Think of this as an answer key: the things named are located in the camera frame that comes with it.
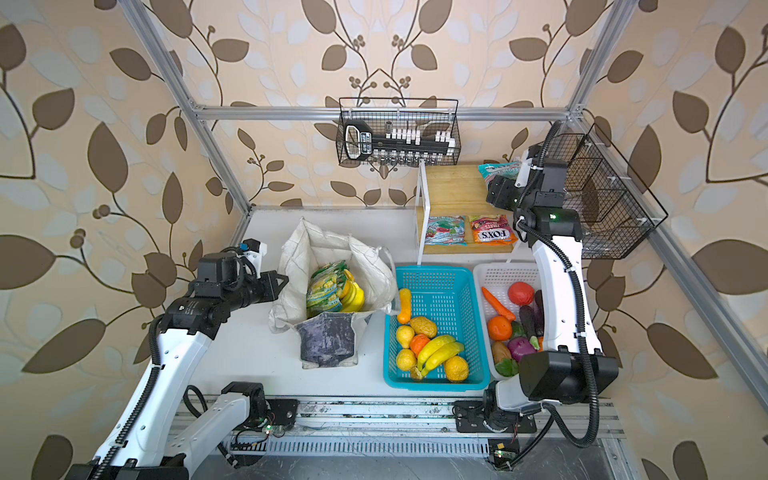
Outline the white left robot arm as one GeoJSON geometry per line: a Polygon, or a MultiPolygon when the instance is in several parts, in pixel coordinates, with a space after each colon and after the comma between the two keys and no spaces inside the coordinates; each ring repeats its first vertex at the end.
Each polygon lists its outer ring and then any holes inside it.
{"type": "Polygon", "coordinates": [[[69,479],[189,479],[239,426],[263,427],[270,410],[261,384],[233,381],[213,406],[169,435],[190,379],[231,314],[278,299],[288,278],[262,271],[266,244],[246,239],[203,256],[185,295],[148,328],[149,364],[114,430],[69,479]]]}

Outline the teal candy bag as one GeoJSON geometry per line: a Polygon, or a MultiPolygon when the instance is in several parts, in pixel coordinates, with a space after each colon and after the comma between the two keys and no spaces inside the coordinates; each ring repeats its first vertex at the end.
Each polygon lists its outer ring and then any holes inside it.
{"type": "Polygon", "coordinates": [[[485,163],[478,166],[478,171],[485,184],[489,186],[496,177],[516,180],[521,168],[520,161],[508,163],[485,163]]]}

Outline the yellow green banana bunch back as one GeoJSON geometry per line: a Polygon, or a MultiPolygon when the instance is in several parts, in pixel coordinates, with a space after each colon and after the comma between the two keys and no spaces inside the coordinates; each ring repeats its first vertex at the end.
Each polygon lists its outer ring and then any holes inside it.
{"type": "Polygon", "coordinates": [[[343,273],[345,282],[340,294],[341,311],[344,313],[360,312],[365,302],[365,293],[349,270],[345,269],[343,273]]]}

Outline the cream Monet print tote bag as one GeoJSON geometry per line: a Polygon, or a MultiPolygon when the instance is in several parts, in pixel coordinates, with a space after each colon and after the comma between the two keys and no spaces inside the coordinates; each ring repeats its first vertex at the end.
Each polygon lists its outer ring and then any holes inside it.
{"type": "Polygon", "coordinates": [[[389,315],[399,305],[396,268],[386,248],[326,231],[305,219],[283,245],[278,272],[288,277],[288,284],[273,304],[269,327],[274,333],[298,334],[304,369],[356,365],[361,337],[372,317],[389,315]],[[329,311],[307,318],[310,277],[320,267],[340,260],[347,263],[365,293],[362,310],[329,311]]]}

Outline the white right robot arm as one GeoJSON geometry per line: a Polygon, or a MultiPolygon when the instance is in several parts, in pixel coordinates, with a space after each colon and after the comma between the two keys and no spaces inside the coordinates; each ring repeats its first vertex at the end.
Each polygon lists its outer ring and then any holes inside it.
{"type": "Polygon", "coordinates": [[[618,376],[616,359],[605,356],[588,315],[582,277],[583,232],[577,211],[567,209],[568,165],[548,155],[525,153],[508,186],[492,181],[492,200],[513,212],[513,230],[531,248],[542,291],[544,330],[540,350],[523,355],[519,372],[491,382],[484,392],[486,417],[496,428],[502,414],[549,412],[573,445],[593,444],[599,430],[599,394],[618,376]]]}

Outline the yellow green candy bag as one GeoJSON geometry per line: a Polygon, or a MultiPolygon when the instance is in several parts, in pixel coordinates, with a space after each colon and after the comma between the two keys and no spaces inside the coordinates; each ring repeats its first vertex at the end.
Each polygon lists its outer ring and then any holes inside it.
{"type": "Polygon", "coordinates": [[[320,267],[309,280],[306,299],[308,303],[336,295],[343,291],[346,282],[347,263],[344,260],[332,262],[320,267]]]}
{"type": "Polygon", "coordinates": [[[341,310],[339,289],[335,281],[312,284],[306,295],[307,318],[324,312],[341,310]]]}

